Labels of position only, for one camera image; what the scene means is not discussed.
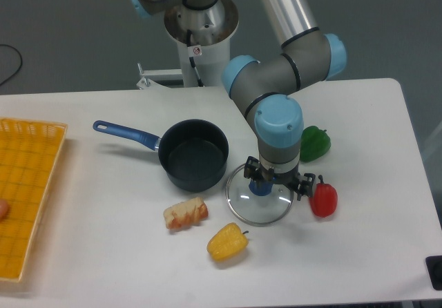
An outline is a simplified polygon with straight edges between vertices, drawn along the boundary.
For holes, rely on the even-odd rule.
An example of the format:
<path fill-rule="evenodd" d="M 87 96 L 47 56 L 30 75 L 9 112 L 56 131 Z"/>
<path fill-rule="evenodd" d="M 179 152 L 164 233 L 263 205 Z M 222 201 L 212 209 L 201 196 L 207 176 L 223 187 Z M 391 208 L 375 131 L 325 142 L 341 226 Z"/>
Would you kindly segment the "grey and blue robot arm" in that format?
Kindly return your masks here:
<path fill-rule="evenodd" d="M 258 159 L 244 174 L 264 191 L 281 184 L 312 196 L 315 177 L 298 172 L 302 117 L 290 94 L 329 79 L 346 66 L 342 41 L 324 34 L 306 0 L 262 0 L 281 47 L 271 61 L 231 57 L 239 17 L 232 0 L 131 0 L 138 15 L 161 12 L 177 44 L 186 87 L 223 85 L 258 140 Z"/>

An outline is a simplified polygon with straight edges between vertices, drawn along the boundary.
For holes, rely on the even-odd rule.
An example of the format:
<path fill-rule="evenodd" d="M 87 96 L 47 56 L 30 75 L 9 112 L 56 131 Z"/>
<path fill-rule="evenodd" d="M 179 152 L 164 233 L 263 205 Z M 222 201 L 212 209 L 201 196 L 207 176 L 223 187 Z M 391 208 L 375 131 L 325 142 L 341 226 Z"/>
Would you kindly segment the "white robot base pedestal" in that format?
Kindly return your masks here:
<path fill-rule="evenodd" d="M 182 81 L 185 87 L 220 86 L 222 71 L 230 62 L 230 39 L 239 23 L 232 0 L 217 0 L 204 10 L 183 5 L 168 9 L 164 25 L 177 46 L 179 70 L 143 70 L 137 85 L 145 88 L 162 81 Z"/>

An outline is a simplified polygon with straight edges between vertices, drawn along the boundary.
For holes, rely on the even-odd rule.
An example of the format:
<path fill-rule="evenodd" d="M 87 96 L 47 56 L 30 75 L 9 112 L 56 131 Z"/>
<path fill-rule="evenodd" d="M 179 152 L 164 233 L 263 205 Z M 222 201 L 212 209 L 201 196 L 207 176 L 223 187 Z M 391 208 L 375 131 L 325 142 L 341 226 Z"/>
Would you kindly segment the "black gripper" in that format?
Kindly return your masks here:
<path fill-rule="evenodd" d="M 291 186 L 291 190 L 296 194 L 297 201 L 301 201 L 303 196 L 311 198 L 314 194 L 314 184 L 316 175 L 298 172 L 299 162 L 290 161 L 284 164 L 274 164 L 271 162 L 259 161 L 253 156 L 249 156 L 244 164 L 243 176 L 257 183 L 258 186 L 280 184 Z"/>

